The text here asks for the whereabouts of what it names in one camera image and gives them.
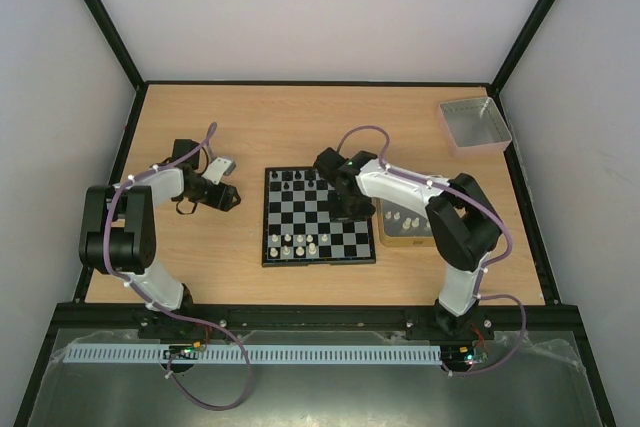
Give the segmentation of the gold tin piece tray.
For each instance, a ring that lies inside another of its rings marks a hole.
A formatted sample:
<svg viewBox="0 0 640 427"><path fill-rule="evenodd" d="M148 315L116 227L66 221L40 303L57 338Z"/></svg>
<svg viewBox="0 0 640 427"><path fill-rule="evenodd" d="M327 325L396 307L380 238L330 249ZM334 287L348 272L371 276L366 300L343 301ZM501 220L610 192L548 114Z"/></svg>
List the gold tin piece tray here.
<svg viewBox="0 0 640 427"><path fill-rule="evenodd" d="M386 247L434 247L431 224L424 216L383 199L376 200L378 232Z"/></svg>

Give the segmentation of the black grey chess board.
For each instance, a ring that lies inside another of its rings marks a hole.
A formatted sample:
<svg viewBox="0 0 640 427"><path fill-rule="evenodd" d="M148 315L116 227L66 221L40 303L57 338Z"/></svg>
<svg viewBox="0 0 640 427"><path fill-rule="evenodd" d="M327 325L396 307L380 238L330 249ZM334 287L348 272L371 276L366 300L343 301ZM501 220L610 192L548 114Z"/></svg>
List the black grey chess board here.
<svg viewBox="0 0 640 427"><path fill-rule="evenodd" d="M333 188L310 167L267 167L264 174L264 209L262 266L293 267L308 265L373 264L376 262L374 232L369 219L356 222L334 222L329 217L328 194ZM292 235L284 242L285 234ZM272 242L272 234L280 236ZM302 234L305 241L296 242ZM329 241L320 240L322 234ZM314 235L317 254L307 255L307 235ZM282 247L289 246L289 256L282 255ZM296 248L304 246L306 256L295 255ZM269 249L276 247L279 256L271 258Z"/></svg>

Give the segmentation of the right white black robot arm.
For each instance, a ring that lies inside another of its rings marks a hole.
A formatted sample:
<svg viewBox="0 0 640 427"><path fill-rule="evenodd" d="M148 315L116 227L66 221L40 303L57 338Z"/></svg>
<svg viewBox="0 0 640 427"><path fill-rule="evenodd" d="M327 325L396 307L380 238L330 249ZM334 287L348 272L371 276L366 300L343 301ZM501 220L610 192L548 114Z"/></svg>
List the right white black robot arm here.
<svg viewBox="0 0 640 427"><path fill-rule="evenodd" d="M477 181L467 174L453 179L418 174L366 151L347 159L332 148L322 151L313 167L334 189L329 195L333 221L368 219L375 213L373 201L380 199L429 222L446 266L434 305L437 329L450 339L466 332L479 302L483 263L504 234L504 224Z"/></svg>

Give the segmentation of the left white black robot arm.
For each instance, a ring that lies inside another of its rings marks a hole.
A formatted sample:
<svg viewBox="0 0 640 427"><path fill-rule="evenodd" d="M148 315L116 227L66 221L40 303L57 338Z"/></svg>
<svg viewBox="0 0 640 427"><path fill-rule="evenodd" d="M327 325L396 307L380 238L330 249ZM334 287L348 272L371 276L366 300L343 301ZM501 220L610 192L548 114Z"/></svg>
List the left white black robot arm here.
<svg viewBox="0 0 640 427"><path fill-rule="evenodd" d="M223 182L235 161L215 156L206 141L174 142L172 156L113 185L96 185L85 195L79 240L83 265L119 279L151 311L201 325L206 333L223 326L187 316L191 294L156 259L155 208L186 200L227 212L238 206L237 189Z"/></svg>

